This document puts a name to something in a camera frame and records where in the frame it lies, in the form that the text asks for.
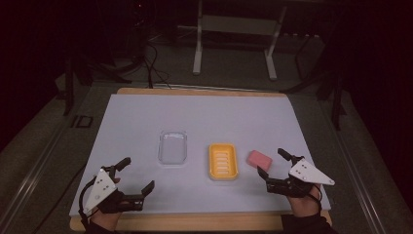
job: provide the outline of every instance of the white paper sheet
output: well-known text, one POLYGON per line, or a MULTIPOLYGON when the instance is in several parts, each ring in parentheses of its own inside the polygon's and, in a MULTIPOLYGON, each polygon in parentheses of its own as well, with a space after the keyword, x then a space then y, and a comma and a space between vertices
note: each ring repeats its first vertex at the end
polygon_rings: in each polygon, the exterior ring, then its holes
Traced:
MULTIPOLYGON (((278 148, 303 155, 313 164, 287 97, 113 95, 70 215, 78 215, 79 193, 99 168, 125 157, 131 157, 131 165, 116 174, 122 179, 120 191, 138 194, 155 180, 143 214, 289 211, 286 198, 267 193, 265 181, 246 163, 248 154, 258 150, 273 159, 270 177, 287 178, 291 163, 278 155, 278 148), (162 131, 186 133, 187 158, 182 166, 159 162, 162 131), (214 142, 236 146, 236 180, 209 178, 207 150, 214 142)), ((322 192, 322 207, 330 210, 322 192)))

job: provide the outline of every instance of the pink sponge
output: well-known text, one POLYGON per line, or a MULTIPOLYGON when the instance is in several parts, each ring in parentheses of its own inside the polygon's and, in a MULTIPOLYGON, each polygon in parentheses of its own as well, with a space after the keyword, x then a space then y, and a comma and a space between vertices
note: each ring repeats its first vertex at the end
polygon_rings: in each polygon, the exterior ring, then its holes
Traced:
POLYGON ((252 150, 252 152, 249 154, 248 158, 246 159, 246 162, 254 168, 257 168, 257 166, 259 166, 265 172, 268 172, 271 164, 273 163, 273 160, 270 157, 256 150, 252 150))

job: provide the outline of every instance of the robotic hand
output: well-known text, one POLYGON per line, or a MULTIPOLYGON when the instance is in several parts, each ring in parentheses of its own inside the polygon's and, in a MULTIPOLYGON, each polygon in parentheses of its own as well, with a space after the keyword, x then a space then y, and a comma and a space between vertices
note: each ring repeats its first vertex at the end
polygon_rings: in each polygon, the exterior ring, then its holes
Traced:
POLYGON ((130 211, 142 211, 145 197, 149 195, 155 187, 152 180, 142 190, 141 194, 125 195, 119 191, 115 185, 115 173, 120 172, 125 166, 131 163, 131 158, 125 158, 117 165, 102 167, 89 183, 86 184, 79 197, 79 214, 85 228, 89 225, 87 213, 97 207, 105 214, 114 214, 130 211), (83 208, 83 197, 89 187, 93 186, 88 201, 83 208))
MULTIPOLYGON (((291 161, 292 167, 286 179, 270 178, 263 169, 257 167, 258 174, 266 181, 267 192, 292 198, 310 196, 316 199, 310 194, 316 183, 334 185, 334 180, 307 162, 304 156, 297 157, 291 155, 281 148, 279 148, 278 153, 286 161, 291 161)), ((316 202, 318 202, 319 209, 321 210, 320 201, 316 199, 316 202)))

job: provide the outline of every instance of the table leg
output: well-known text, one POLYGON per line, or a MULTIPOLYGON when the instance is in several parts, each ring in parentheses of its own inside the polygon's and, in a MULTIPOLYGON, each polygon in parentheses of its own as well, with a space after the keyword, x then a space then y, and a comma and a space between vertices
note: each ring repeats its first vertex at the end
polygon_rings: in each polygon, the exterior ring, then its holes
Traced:
POLYGON ((280 36, 280 31, 282 29, 282 22, 285 17, 285 13, 286 13, 286 7, 282 7, 282 12, 280 14, 279 20, 274 29, 273 40, 271 42, 271 45, 267 50, 264 51, 270 80, 277 80, 277 73, 276 73, 276 69, 274 67, 274 61, 273 61, 273 51, 276 47, 277 39, 280 36))
POLYGON ((201 61, 203 58, 203 0, 198 1, 198 27, 197 27, 197 49, 194 59, 194 75, 201 74, 201 61))

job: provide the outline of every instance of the white desk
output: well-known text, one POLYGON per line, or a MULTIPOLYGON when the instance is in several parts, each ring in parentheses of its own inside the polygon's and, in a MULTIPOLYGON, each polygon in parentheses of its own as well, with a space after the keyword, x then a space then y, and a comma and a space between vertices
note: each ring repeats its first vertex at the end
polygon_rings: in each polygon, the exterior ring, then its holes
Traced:
MULTIPOLYGON (((118 173, 121 191, 139 193, 154 179, 143 212, 124 214, 120 230, 282 229, 280 214, 289 213, 286 199, 267 193, 265 182, 245 160, 253 149, 266 153, 274 159, 270 176, 278 178, 287 177, 291 166, 277 156, 278 147, 312 162, 286 96, 137 89, 120 93, 137 95, 111 98, 79 189, 101 166, 125 157, 131 157, 131 165, 118 173), (182 167, 166 168, 158 162, 164 130, 187 133, 188 158, 182 167), (212 181, 207 175, 207 147, 223 141, 237 148, 240 176, 231 182, 212 181), (222 219, 227 221, 211 225, 222 219)), ((81 230, 77 199, 71 227, 81 230)), ((330 208, 325 193, 322 204, 330 208)), ((329 220, 328 212, 323 215, 329 220)))

